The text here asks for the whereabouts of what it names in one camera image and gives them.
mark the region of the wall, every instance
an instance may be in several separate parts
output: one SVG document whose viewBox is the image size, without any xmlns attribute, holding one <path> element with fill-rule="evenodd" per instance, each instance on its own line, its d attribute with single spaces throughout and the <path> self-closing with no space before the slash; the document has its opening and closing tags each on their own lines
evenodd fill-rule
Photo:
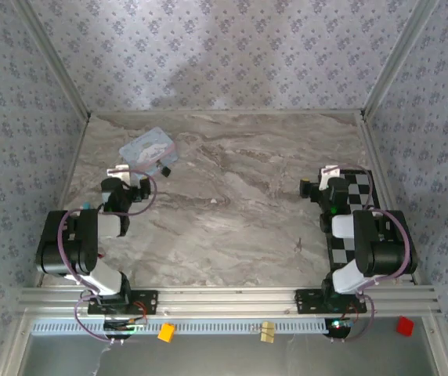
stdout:
<svg viewBox="0 0 448 376">
<path fill-rule="evenodd" d="M 15 14 L 0 0 L 0 348 L 60 198 L 82 124 Z"/>
<path fill-rule="evenodd" d="M 448 322 L 448 0 L 440 0 L 372 124 Z"/>
<path fill-rule="evenodd" d="M 416 0 L 32 0 L 98 110 L 361 108 Z"/>
</svg>

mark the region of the aluminum rail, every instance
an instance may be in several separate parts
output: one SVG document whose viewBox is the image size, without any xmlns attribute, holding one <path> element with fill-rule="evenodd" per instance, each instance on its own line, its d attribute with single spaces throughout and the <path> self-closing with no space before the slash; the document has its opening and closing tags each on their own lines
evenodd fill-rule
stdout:
<svg viewBox="0 0 448 376">
<path fill-rule="evenodd" d="M 159 291 L 158 317 L 174 319 L 210 318 L 292 318 L 339 317 L 335 314 L 297 313 L 295 290 L 317 287 L 151 287 Z M 74 304 L 83 291 L 82 287 L 26 288 L 20 298 L 19 311 L 33 318 L 63 319 L 72 317 Z M 435 288 L 412 284 L 379 285 L 366 290 L 374 300 L 377 317 L 425 317 L 441 313 Z M 86 313 L 87 305 L 80 310 Z"/>
</svg>

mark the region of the checkerboard pattern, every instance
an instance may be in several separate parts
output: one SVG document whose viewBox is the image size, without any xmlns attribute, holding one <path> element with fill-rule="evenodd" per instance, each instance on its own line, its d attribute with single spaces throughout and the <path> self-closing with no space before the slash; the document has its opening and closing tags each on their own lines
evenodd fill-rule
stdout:
<svg viewBox="0 0 448 376">
<path fill-rule="evenodd" d="M 348 204 L 351 212 L 361 210 L 363 205 L 367 202 L 368 194 L 370 192 L 370 184 L 368 177 L 363 171 L 359 170 L 341 170 L 340 176 L 349 181 L 349 196 Z M 375 208 L 380 208 L 378 193 L 375 189 L 370 199 L 370 205 Z M 327 235 L 328 258 L 331 264 L 331 270 L 337 270 L 351 262 L 355 258 L 355 241 L 354 239 L 340 239 L 333 237 L 331 234 Z"/>
</svg>

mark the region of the metal bracket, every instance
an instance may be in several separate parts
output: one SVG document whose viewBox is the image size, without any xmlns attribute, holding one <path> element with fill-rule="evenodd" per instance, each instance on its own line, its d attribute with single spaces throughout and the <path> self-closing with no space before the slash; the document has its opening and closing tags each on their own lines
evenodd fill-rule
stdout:
<svg viewBox="0 0 448 376">
<path fill-rule="evenodd" d="M 89 315 L 117 315 L 122 316 L 138 316 L 142 314 L 142 309 L 135 302 L 144 304 L 146 307 L 146 315 L 156 315 L 156 308 L 158 304 L 157 290 L 132 290 L 131 304 L 125 305 L 121 308 L 105 307 L 97 304 L 94 299 L 89 303 Z"/>
<path fill-rule="evenodd" d="M 326 314 L 326 313 L 366 313 L 367 306 L 360 303 L 355 295 L 334 294 L 326 298 L 321 289 L 302 289 L 295 291 L 297 313 Z"/>
</svg>

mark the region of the gray marble surface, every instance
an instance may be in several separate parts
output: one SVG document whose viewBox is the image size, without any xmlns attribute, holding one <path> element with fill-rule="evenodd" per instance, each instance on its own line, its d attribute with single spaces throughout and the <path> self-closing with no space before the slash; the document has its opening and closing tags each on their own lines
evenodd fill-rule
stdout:
<svg viewBox="0 0 448 376">
<path fill-rule="evenodd" d="M 329 270 L 320 209 L 299 197 L 298 184 L 325 164 L 366 164 L 352 115 L 92 116 L 66 208 L 100 204 L 106 169 L 123 163 L 118 149 L 155 126 L 179 160 L 169 178 L 155 176 L 158 199 L 131 218 L 125 237 L 99 239 L 108 265 L 134 286 L 320 283 Z"/>
</svg>

